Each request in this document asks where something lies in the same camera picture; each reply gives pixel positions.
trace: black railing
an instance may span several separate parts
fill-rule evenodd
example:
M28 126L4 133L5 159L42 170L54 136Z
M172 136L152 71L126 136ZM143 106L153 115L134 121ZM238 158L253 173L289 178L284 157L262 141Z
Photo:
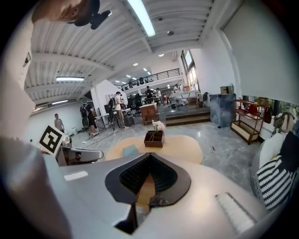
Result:
M154 75L150 75L148 77L140 78L138 80L132 80L127 84L123 84L121 86L121 90L126 91L126 90L132 89L134 87L140 86L141 84L147 84L147 83L154 82L157 80L163 80L163 79L167 79L170 77L176 77L179 75L180 75L179 69L173 69L173 70L160 72L160 73L157 73Z

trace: cable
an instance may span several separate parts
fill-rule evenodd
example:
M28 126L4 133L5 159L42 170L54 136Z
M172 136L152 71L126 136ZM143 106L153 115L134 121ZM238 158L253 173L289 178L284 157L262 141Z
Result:
M102 138L102 139L100 139L100 140L98 140L98 141L96 141L96 142L94 142L94 143L92 143L92 144L89 144L89 145L87 145L87 146L85 146L85 147L83 147L83 148L81 148L81 149L84 149L84 148L89 147L89 146L91 146L91 145L93 145L93 144L95 144L95 143L98 143L98 142L100 142L100 141L102 141L102 140L104 140L104 139L110 137L110 136L113 135L113 134L114 134L114 131L113 131L110 135L106 136L105 138Z

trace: backpack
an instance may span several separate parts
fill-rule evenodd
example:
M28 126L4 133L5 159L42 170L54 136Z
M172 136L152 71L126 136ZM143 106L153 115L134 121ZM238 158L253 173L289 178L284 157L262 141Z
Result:
M108 102L109 109L114 110L115 107L116 107L115 96L116 96L116 95L114 95L114 96L109 100L109 102Z
M81 117L87 117L88 116L88 110L86 109L87 103L84 103L81 107L80 107L80 112L81 112Z

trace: fluorescent light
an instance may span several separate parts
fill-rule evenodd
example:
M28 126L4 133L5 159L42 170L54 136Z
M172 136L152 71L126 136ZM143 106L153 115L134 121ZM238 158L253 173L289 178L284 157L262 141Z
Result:
M56 81L84 81L83 77L56 77Z
M60 104L60 103L64 103L64 102L68 102L68 100L57 101L57 102L52 103L52 105L56 105L56 104Z
M150 22L150 17L144 7L141 0L128 0L131 7L134 9L136 15L138 16L141 24L144 27L147 35L149 37L156 35L153 25Z

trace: potted plant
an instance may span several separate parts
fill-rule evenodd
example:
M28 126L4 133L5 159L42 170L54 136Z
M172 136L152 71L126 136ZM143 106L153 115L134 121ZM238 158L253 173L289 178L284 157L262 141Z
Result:
M164 136L164 129L165 126L160 121L153 121L154 130L150 130L146 133L144 138L144 145L146 147L159 147L162 148L165 136Z

